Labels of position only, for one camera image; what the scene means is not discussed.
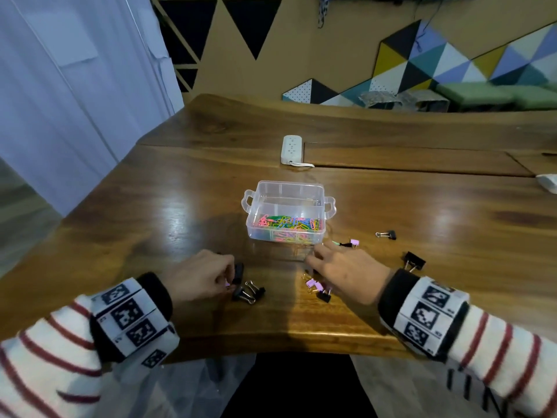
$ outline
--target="yellow triangle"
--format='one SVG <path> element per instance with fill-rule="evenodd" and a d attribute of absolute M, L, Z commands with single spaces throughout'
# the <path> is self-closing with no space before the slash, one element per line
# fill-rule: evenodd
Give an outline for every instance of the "yellow triangle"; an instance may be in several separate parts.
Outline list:
<path fill-rule="evenodd" d="M 431 84 L 431 79 L 428 79 L 425 82 L 419 83 L 416 86 L 413 86 L 408 91 L 417 91 L 419 89 L 429 89 L 429 85 Z"/>
<path fill-rule="evenodd" d="M 484 76 L 489 79 L 499 64 L 499 60 L 503 56 L 506 48 L 506 45 L 495 48 L 494 50 L 476 57 L 472 60 L 472 62 L 476 65 L 480 72 L 482 72 Z"/>
<path fill-rule="evenodd" d="M 402 55 L 381 42 L 379 45 L 379 54 L 377 54 L 377 62 L 373 70 L 373 77 L 380 75 L 387 70 L 391 70 L 406 61 Z"/>

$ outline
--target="black pants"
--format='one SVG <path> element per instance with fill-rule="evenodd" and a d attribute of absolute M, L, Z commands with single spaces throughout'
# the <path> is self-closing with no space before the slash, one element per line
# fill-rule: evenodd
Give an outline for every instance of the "black pants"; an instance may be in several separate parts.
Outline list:
<path fill-rule="evenodd" d="M 377 418 L 348 355 L 260 353 L 221 418 Z"/>

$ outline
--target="person's left hand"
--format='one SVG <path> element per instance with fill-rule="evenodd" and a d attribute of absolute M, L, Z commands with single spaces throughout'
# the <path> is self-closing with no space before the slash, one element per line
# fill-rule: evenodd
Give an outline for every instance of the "person's left hand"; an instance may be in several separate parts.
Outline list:
<path fill-rule="evenodd" d="M 212 298 L 229 291 L 234 279 L 234 257 L 206 249 L 174 264 L 160 276 L 174 306 L 180 302 Z"/>

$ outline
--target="plastic box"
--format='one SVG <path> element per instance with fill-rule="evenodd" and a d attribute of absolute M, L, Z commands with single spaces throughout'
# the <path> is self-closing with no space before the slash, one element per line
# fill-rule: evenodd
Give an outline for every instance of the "plastic box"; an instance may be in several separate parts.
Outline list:
<path fill-rule="evenodd" d="M 247 203 L 248 198 L 253 198 L 251 205 Z M 327 204 L 331 208 L 325 211 Z M 242 207 L 248 213 L 246 227 L 250 238 L 303 245 L 321 243 L 326 220 L 337 212 L 335 198 L 325 196 L 323 185 L 296 182 L 261 181 L 255 192 L 247 190 L 244 193 Z M 293 222 L 307 228 L 289 228 Z"/>

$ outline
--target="striped sleeve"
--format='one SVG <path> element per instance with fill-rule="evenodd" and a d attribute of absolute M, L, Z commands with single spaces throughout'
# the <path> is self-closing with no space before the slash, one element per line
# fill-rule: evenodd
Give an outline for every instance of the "striped sleeve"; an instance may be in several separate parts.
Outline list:
<path fill-rule="evenodd" d="M 0 416 L 90 417 L 101 363 L 90 333 L 91 300 L 79 296 L 0 344 Z"/>
<path fill-rule="evenodd" d="M 557 416 L 557 344 L 470 306 L 449 357 L 528 417 Z"/>

